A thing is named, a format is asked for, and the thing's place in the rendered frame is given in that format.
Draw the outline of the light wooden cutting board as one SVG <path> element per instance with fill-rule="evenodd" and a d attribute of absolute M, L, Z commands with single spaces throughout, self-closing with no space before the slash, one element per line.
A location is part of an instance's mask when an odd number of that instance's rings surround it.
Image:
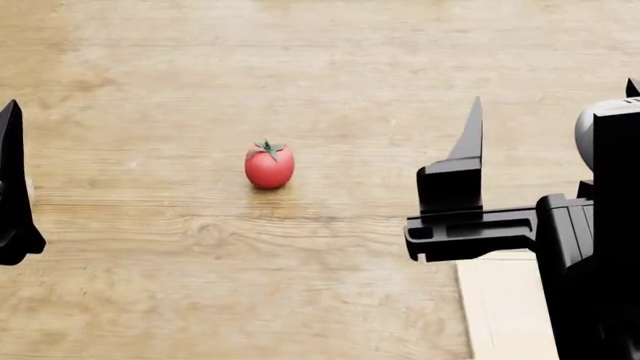
<path fill-rule="evenodd" d="M 456 263 L 472 360 L 559 360 L 535 254 Z"/>

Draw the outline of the red tomato with green stem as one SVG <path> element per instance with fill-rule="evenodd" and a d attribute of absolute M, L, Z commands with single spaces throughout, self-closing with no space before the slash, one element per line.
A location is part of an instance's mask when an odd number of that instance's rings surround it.
<path fill-rule="evenodd" d="M 248 181 L 261 190 L 274 190 L 292 178 L 295 159 L 289 146 L 264 139 L 246 152 L 244 172 Z"/>

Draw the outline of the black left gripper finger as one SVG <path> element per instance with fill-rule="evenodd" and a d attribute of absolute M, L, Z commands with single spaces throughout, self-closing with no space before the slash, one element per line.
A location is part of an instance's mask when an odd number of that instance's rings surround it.
<path fill-rule="evenodd" d="M 15 266 L 29 254 L 40 254 L 45 245 L 28 196 L 23 114 L 11 100 L 0 110 L 0 266 Z"/>

